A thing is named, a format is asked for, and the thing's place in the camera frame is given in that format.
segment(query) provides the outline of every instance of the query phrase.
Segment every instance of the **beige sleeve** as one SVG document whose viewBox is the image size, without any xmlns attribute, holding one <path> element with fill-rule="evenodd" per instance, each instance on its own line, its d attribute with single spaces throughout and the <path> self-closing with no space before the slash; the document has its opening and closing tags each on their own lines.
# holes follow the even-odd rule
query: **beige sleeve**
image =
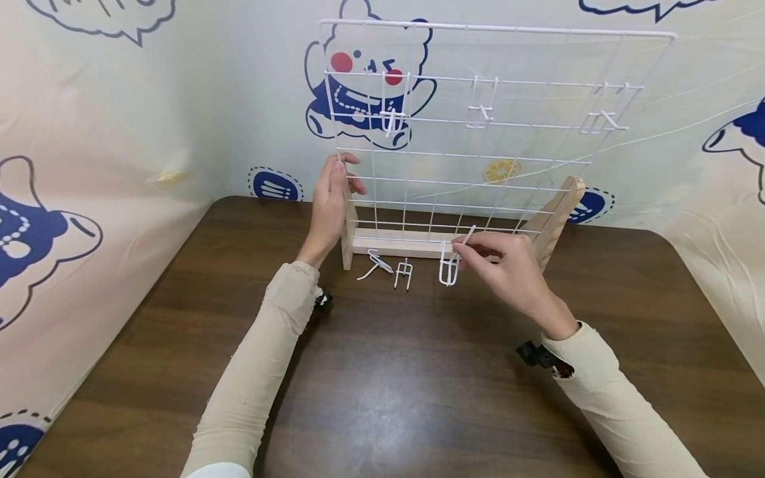
<svg viewBox="0 0 765 478">
<path fill-rule="evenodd" d="M 319 272 L 284 264 L 265 290 L 255 323 L 231 357 L 197 426 L 182 477 L 212 463 L 252 473 L 276 392 L 314 309 Z"/>
<path fill-rule="evenodd" d="M 614 351 L 587 324 L 571 338 L 542 344 L 574 367 L 556 378 L 579 407 L 626 478 L 706 476 L 675 432 L 619 370 Z"/>
</svg>

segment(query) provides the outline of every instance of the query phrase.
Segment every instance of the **hand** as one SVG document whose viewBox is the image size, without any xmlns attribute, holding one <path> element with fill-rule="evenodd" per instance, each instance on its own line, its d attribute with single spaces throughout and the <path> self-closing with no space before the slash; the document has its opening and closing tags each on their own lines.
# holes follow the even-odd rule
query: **hand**
<svg viewBox="0 0 765 478">
<path fill-rule="evenodd" d="M 564 340 L 579 330 L 565 302 L 547 286 L 531 249 L 528 236 L 477 232 L 467 244 L 464 236 L 452 241 L 461 257 L 461 268 L 472 268 L 497 297 L 534 320 L 553 340 Z M 500 257 L 499 264 L 485 258 Z"/>
<path fill-rule="evenodd" d="M 359 158 L 351 153 L 332 154 L 324 163 L 314 188 L 311 229 L 300 249 L 298 261 L 307 262 L 315 268 L 324 262 L 345 227 L 346 187 L 352 193 L 366 194 L 361 180 L 346 172 L 347 162 L 359 164 Z"/>
</svg>

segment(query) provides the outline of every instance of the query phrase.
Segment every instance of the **red cheek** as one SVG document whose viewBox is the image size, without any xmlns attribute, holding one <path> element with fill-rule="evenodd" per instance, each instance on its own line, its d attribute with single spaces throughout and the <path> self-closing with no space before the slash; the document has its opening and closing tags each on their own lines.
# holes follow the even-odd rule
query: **red cheek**
<svg viewBox="0 0 765 478">
<path fill-rule="evenodd" d="M 402 78 L 400 76 L 393 76 L 393 75 L 403 75 L 403 74 L 404 73 L 402 73 L 401 70 L 397 70 L 396 68 L 394 68 L 393 70 L 390 70 L 388 73 L 386 73 L 385 81 L 390 86 L 396 86 L 399 83 L 401 83 Z"/>
<path fill-rule="evenodd" d="M 353 60 L 343 52 L 332 55 L 330 64 L 332 65 L 333 70 L 339 71 L 340 73 L 348 73 L 353 69 Z"/>
</svg>

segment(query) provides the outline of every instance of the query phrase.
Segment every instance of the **cartoon illustration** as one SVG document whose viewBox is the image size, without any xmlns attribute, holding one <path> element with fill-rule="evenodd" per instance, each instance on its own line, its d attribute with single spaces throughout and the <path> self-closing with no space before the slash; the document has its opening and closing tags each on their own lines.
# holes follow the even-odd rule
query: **cartoon illustration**
<svg viewBox="0 0 765 478">
<path fill-rule="evenodd" d="M 343 0 L 340 17 L 381 19 L 372 13 L 367 0 Z M 427 23 L 421 18 L 413 21 Z M 367 29 L 362 25 L 336 24 L 323 44 L 315 41 L 308 45 L 305 79 L 314 101 L 305 112 L 305 122 L 320 138 L 334 138 L 337 133 L 365 138 L 379 148 L 401 149 L 412 138 L 410 124 L 401 114 L 417 115 L 431 100 L 437 87 L 434 80 L 406 81 L 407 73 L 422 74 L 433 30 L 385 28 L 383 42 L 362 41 L 355 45 L 354 40 L 365 38 L 366 33 Z M 336 72 L 326 78 L 324 58 L 328 60 L 326 68 Z M 385 76 L 367 76 L 367 73 Z"/>
<path fill-rule="evenodd" d="M 40 443 L 44 430 L 35 424 L 49 424 L 48 417 L 20 410 L 0 416 L 0 478 L 9 478 Z"/>
<path fill-rule="evenodd" d="M 29 158 L 0 161 L 0 331 L 18 319 L 33 289 L 54 277 L 60 264 L 91 254 L 102 238 L 91 219 L 45 209 Z"/>
<path fill-rule="evenodd" d="M 596 15 L 625 12 L 632 15 L 653 12 L 656 23 L 676 8 L 688 8 L 718 0 L 579 0 L 579 8 Z"/>
<path fill-rule="evenodd" d="M 483 179 L 489 184 L 504 183 L 521 172 L 521 164 L 514 159 L 498 159 L 483 170 Z"/>
<path fill-rule="evenodd" d="M 616 197 L 596 187 L 588 187 L 584 191 L 579 204 L 568 215 L 569 224 L 582 224 L 591 220 L 599 219 L 614 208 Z"/>
<path fill-rule="evenodd" d="M 303 199 L 303 187 L 290 174 L 270 167 L 258 166 L 249 170 L 247 181 L 250 195 L 266 199 L 299 201 Z"/>
<path fill-rule="evenodd" d="M 143 47 L 151 33 L 175 15 L 175 0 L 27 0 L 35 11 L 70 31 L 126 37 Z"/>
<path fill-rule="evenodd" d="M 765 99 L 751 113 L 739 116 L 717 130 L 702 146 L 708 153 L 738 152 L 760 169 L 759 199 L 765 204 Z"/>
</svg>

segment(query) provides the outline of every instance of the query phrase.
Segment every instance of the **wooden table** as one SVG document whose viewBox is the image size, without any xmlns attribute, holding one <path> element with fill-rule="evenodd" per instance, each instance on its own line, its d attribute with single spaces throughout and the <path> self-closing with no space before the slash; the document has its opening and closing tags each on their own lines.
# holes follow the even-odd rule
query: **wooden table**
<svg viewBox="0 0 765 478">
<path fill-rule="evenodd" d="M 20 477 L 178 476 L 309 216 L 306 203 L 218 201 Z M 301 338 L 256 476 L 619 476 L 549 372 L 514 353 L 535 328 L 472 274 L 447 289 L 437 261 L 410 261 L 406 293 L 381 271 L 357 282 L 362 256 L 351 272 L 339 248 L 327 259 L 334 308 Z M 765 476 L 765 389 L 670 244 L 569 226 L 545 275 L 710 476 Z"/>
</svg>

